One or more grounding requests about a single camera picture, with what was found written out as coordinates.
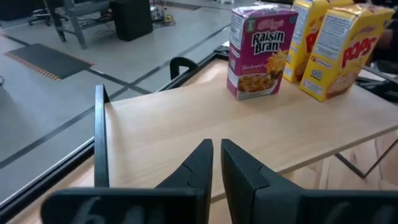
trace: raisin bran cereal box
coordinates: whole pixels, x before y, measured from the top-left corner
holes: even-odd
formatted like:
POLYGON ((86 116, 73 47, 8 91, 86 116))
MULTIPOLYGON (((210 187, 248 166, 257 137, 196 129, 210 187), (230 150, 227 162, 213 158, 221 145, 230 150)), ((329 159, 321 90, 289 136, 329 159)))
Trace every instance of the raisin bran cereal box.
POLYGON ((284 70, 285 79, 290 82, 299 82, 302 79, 326 11, 332 7, 350 4, 353 4, 352 0, 294 1, 292 9, 298 12, 298 18, 284 70))
POLYGON ((355 82, 393 13, 369 4, 329 9, 300 89, 319 101, 344 93, 355 82))
POLYGON ((296 18, 278 4, 233 9, 227 87, 236 99, 279 91, 296 18))

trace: gray floor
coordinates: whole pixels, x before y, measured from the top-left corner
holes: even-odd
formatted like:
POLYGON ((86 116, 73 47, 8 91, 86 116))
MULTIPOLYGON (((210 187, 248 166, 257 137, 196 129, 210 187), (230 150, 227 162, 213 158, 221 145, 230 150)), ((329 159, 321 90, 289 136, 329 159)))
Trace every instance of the gray floor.
MULTIPOLYGON (((119 40, 114 32, 96 34, 114 30, 113 23, 84 31, 87 50, 71 35, 62 43, 54 27, 41 22, 0 33, 93 62, 95 70, 139 87, 114 99, 121 100, 155 92, 169 82, 166 65, 171 58, 183 56, 199 62, 228 39, 231 5, 210 0, 174 1, 204 7, 196 11, 170 8, 175 26, 155 29, 132 42, 119 40)), ((0 36, 0 75, 6 80, 0 87, 0 178, 7 183, 0 186, 0 202, 93 136, 90 108, 95 85, 104 83, 109 95, 124 88, 87 71, 59 82, 49 80, 3 55, 20 47, 23 45, 0 36)))

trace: metal stand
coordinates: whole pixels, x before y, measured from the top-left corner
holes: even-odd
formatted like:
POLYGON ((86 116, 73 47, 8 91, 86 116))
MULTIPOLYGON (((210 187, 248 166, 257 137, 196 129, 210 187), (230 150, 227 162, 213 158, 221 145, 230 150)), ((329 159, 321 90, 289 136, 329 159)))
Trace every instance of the metal stand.
POLYGON ((381 157, 379 157, 377 159, 377 161, 371 166, 371 168, 366 172, 363 173, 362 171, 360 171, 354 164, 352 164, 350 161, 348 161, 346 158, 344 158, 340 153, 337 153, 335 156, 344 164, 346 164, 346 166, 352 170, 356 175, 358 175, 360 178, 364 179, 368 176, 368 174, 370 172, 372 172, 372 170, 379 165, 379 163, 381 162, 381 160, 391 151, 391 149, 393 149, 398 143, 398 139, 396 139, 391 145, 390 147, 383 153, 383 155, 381 155, 381 157))

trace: table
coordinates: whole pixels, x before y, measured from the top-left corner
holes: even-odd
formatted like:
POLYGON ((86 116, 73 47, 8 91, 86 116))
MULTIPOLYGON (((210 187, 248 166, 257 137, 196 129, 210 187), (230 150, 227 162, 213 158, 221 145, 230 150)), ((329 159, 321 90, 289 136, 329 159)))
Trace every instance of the table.
MULTIPOLYGON (((154 187, 204 138, 215 147, 210 223, 228 223, 220 169, 220 140, 230 138, 265 165, 286 174, 398 128, 398 108, 353 86, 324 103, 297 85, 236 101, 226 89, 224 60, 213 59, 181 88, 107 103, 111 187, 154 187)), ((93 185, 89 159, 53 189, 93 185)), ((42 198, 13 219, 36 222, 42 198)))

